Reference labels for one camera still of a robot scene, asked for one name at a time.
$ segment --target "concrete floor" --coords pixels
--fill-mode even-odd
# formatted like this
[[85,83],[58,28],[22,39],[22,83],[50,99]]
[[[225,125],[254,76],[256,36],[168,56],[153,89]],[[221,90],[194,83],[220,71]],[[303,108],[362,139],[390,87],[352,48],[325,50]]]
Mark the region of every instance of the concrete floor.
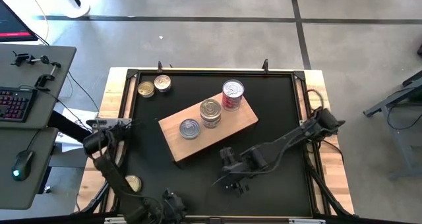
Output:
[[[41,36],[40,12],[5,0]],[[85,0],[92,15],[221,16],[293,18],[291,0]],[[302,18],[422,19],[422,0],[298,0]],[[47,14],[57,5],[42,3]],[[174,67],[303,69],[295,23],[259,22],[99,22],[49,21],[48,41],[76,46],[73,76],[100,104],[110,67],[150,67],[160,60]],[[390,181],[401,167],[381,115],[363,116],[422,69],[415,52],[422,24],[303,24],[312,69],[323,70],[332,111],[345,119],[339,140],[356,214],[361,217],[422,222],[422,178]],[[69,107],[94,110],[75,87]],[[62,96],[69,95],[65,86]],[[0,211],[0,219],[68,214],[82,177],[77,169],[57,168],[27,211]]]

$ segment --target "rgb keyboard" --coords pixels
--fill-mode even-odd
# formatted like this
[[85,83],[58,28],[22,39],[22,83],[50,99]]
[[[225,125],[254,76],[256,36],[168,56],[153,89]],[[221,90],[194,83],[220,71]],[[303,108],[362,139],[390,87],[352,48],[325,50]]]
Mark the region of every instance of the rgb keyboard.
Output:
[[24,123],[37,90],[0,87],[0,121]]

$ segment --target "gray desk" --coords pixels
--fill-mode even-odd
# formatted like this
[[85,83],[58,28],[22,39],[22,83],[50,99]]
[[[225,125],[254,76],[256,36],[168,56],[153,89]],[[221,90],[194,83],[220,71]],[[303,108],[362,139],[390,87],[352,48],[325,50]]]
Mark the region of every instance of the gray desk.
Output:
[[[2,45],[0,44],[0,86],[33,86],[41,74],[49,74],[51,65],[41,62],[35,65],[23,63],[20,67],[11,65],[16,53],[30,53],[35,57],[47,55],[50,61],[61,63],[56,70],[55,80],[46,86],[54,97],[59,96],[61,87],[76,53],[74,47],[40,45]],[[36,100],[25,123],[0,122],[0,209],[28,209],[44,179],[58,131],[72,134],[87,133],[59,113],[53,111],[56,100],[38,92]],[[30,149],[35,152],[32,170],[25,181],[14,181],[11,167],[18,152],[25,150],[38,129],[43,130],[34,139]]]
[[[34,86],[38,77],[49,74],[51,65],[37,62],[34,65],[23,63],[20,67],[11,65],[16,53],[30,53],[35,58],[46,55],[50,61],[61,64],[60,69],[54,72],[55,80],[47,82],[50,94],[58,97],[66,75],[71,67],[76,53],[75,47],[41,46],[41,45],[5,45],[0,44],[0,86],[19,87],[21,85]],[[45,93],[38,92],[37,103],[25,123],[0,122],[0,128],[45,128],[55,105],[55,99]]]

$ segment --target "monitor screen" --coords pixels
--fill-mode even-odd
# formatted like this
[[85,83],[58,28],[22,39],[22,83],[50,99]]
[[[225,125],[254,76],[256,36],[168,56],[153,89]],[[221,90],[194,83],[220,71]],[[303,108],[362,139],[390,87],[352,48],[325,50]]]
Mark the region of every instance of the monitor screen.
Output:
[[0,0],[0,42],[36,41],[38,38],[23,21]]

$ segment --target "tin can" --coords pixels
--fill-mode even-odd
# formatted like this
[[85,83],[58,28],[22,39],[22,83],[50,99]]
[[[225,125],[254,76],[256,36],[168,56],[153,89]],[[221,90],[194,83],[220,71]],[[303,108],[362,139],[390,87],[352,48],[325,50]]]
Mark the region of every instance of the tin can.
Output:
[[127,175],[126,181],[129,183],[129,185],[131,186],[133,191],[135,191],[135,192],[140,191],[140,188],[142,187],[142,183],[140,181],[140,178],[138,178],[137,176],[134,176],[134,175]]
[[179,126],[180,135],[186,139],[195,139],[199,135],[199,124],[194,119],[185,119]]
[[245,87],[242,82],[230,79],[224,82],[223,85],[223,108],[227,111],[235,111],[239,108],[242,101],[243,92]]
[[207,128],[215,128],[222,118],[222,106],[214,99],[204,100],[200,107],[200,117],[202,123]]
[[154,85],[150,81],[141,82],[138,86],[138,93],[145,97],[149,98],[154,95]]
[[171,88],[171,79],[166,75],[159,75],[154,80],[154,85],[159,92],[168,92]]

